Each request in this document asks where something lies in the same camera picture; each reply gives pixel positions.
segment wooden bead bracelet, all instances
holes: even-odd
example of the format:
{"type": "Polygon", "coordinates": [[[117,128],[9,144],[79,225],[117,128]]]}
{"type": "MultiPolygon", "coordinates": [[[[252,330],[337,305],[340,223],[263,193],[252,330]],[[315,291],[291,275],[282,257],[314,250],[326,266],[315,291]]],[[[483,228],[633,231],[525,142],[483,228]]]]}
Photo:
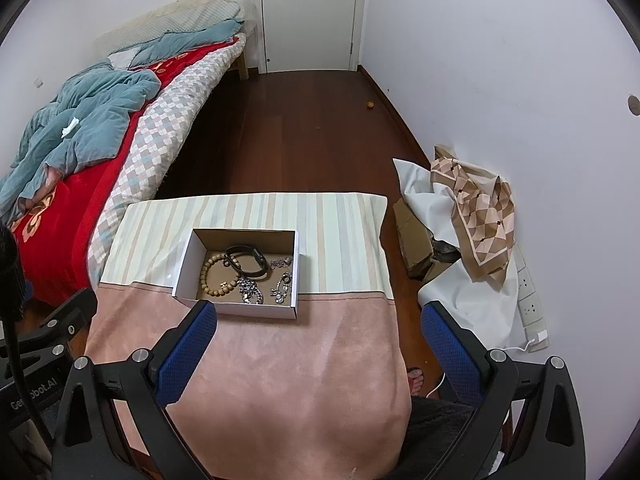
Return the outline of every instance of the wooden bead bracelet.
{"type": "MultiPolygon", "coordinates": [[[[234,257],[232,257],[231,259],[233,263],[236,264],[236,266],[238,267],[240,266],[240,264],[238,263],[238,260],[236,260],[234,257]]],[[[212,288],[209,287],[209,285],[207,285],[207,275],[209,273],[209,269],[215,263],[222,260],[226,260],[226,256],[223,253],[216,254],[215,256],[210,257],[206,262],[204,262],[204,265],[202,266],[202,270],[200,271],[200,288],[204,290],[204,293],[208,294],[209,296],[224,296],[225,294],[228,294],[232,290],[234,290],[238,285],[238,278],[240,278],[240,274],[237,271],[236,271],[236,278],[234,280],[231,280],[231,282],[229,283],[227,282],[221,283],[220,288],[217,290],[213,290],[212,288]]]]}

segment black bracelet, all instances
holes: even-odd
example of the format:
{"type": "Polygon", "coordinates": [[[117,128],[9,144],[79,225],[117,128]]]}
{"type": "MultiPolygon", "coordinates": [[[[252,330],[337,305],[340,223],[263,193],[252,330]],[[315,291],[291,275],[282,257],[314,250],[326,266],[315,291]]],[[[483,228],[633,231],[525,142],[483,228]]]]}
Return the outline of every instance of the black bracelet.
{"type": "Polygon", "coordinates": [[[269,272],[269,264],[267,263],[267,259],[262,255],[262,253],[258,250],[256,246],[253,245],[236,245],[233,247],[229,247],[225,251],[225,258],[229,265],[240,274],[240,276],[244,276],[245,278],[261,278],[267,272],[269,272]],[[260,266],[260,270],[256,270],[255,272],[245,272],[240,268],[238,264],[236,264],[232,258],[232,256],[238,256],[240,254],[250,254],[254,257],[255,261],[260,266]]]}

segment door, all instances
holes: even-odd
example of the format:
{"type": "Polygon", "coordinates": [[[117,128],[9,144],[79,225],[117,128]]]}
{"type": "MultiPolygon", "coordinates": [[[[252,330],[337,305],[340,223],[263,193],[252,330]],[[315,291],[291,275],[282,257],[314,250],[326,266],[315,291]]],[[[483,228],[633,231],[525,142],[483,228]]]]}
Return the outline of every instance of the door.
{"type": "Polygon", "coordinates": [[[348,70],[355,0],[262,0],[267,72],[348,70]]]}

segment jewelry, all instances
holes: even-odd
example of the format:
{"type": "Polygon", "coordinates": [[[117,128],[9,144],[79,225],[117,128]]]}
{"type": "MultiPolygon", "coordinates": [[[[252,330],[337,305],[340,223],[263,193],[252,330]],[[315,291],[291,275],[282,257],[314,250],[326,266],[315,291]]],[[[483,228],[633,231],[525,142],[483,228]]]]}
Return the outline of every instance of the jewelry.
{"type": "MultiPolygon", "coordinates": [[[[234,257],[232,257],[232,259],[236,264],[238,264],[238,261],[234,257]]],[[[240,274],[238,272],[236,272],[236,278],[234,280],[231,280],[228,283],[220,283],[220,288],[217,290],[214,290],[213,288],[210,288],[209,285],[207,285],[207,275],[209,273],[209,269],[220,260],[224,260],[226,264],[226,256],[223,253],[216,254],[215,256],[210,257],[206,262],[204,262],[202,270],[200,271],[200,288],[204,290],[204,293],[209,296],[224,296],[225,294],[228,294],[232,290],[234,290],[236,288],[236,285],[238,285],[238,278],[240,277],[240,274]]]]}
{"type": "Polygon", "coordinates": [[[270,266],[271,266],[271,269],[275,269],[276,267],[280,267],[280,268],[289,267],[292,263],[293,263],[293,258],[291,258],[290,256],[287,256],[286,258],[283,258],[281,256],[277,260],[271,260],[270,266]]]}
{"type": "Polygon", "coordinates": [[[277,304],[283,304],[284,300],[289,293],[289,284],[291,283],[291,274],[285,272],[280,281],[276,285],[276,288],[271,289],[271,297],[276,299],[277,304]]]}
{"type": "Polygon", "coordinates": [[[242,296],[242,301],[245,303],[251,303],[251,298],[256,296],[256,304],[262,305],[264,303],[264,296],[262,295],[262,291],[255,284],[254,280],[250,280],[244,276],[240,276],[238,279],[238,286],[240,288],[240,295],[242,296]]]}
{"type": "Polygon", "coordinates": [[[258,250],[258,248],[253,245],[236,245],[233,247],[229,247],[225,251],[225,256],[226,260],[229,262],[229,265],[234,268],[235,272],[237,272],[239,276],[244,276],[246,278],[261,278],[269,270],[267,259],[258,250]],[[260,270],[256,270],[255,272],[245,272],[241,269],[240,264],[234,258],[236,254],[250,254],[254,257],[256,263],[258,263],[258,265],[260,266],[260,270]]]}

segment dark brown floor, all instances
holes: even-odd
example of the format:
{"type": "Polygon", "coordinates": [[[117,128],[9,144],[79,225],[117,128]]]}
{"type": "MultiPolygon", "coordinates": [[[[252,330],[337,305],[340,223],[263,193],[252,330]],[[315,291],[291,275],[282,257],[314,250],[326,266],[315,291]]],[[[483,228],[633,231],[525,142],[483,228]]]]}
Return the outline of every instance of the dark brown floor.
{"type": "Polygon", "coordinates": [[[204,105],[156,198],[268,191],[386,196],[381,240],[400,346],[407,366],[424,370],[424,394],[441,371],[420,332],[420,283],[406,275],[391,210],[400,198],[392,159],[418,162],[414,149],[360,73],[289,72],[230,80],[204,105]],[[375,102],[373,110],[367,110],[367,101],[375,102]]]}

